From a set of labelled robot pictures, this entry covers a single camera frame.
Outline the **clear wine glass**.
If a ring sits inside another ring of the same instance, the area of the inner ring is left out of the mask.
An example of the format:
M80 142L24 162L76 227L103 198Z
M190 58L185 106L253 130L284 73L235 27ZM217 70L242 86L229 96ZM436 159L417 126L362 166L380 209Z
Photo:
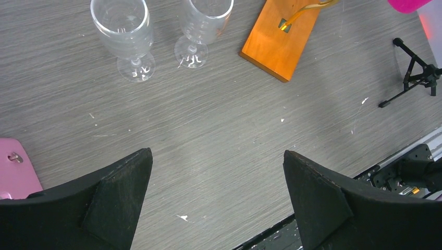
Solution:
M179 24L183 32L175 43L174 54L179 67L198 69L208 59L208 45L223 33L231 15L234 0L182 0Z
M98 36L117 57L117 69L130 82L145 82L155 72L151 54L154 29L146 1L92 0L90 12Z

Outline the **pink wine glass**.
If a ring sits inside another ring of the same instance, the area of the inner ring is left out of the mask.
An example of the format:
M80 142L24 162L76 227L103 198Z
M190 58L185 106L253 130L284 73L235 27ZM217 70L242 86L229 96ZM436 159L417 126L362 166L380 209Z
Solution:
M410 14L432 0L388 0L389 5L399 13Z

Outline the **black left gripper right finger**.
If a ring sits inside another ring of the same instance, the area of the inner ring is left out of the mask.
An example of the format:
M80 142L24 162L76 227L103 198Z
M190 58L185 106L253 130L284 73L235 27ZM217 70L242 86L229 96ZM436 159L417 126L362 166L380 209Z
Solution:
M441 249L441 202L383 191L294 152L284 174L304 249Z

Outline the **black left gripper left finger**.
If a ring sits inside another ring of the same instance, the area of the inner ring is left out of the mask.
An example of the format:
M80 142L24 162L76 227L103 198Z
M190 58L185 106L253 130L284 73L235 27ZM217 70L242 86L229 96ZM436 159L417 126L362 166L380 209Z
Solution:
M130 249L153 166L150 148L64 184L1 200L1 249Z

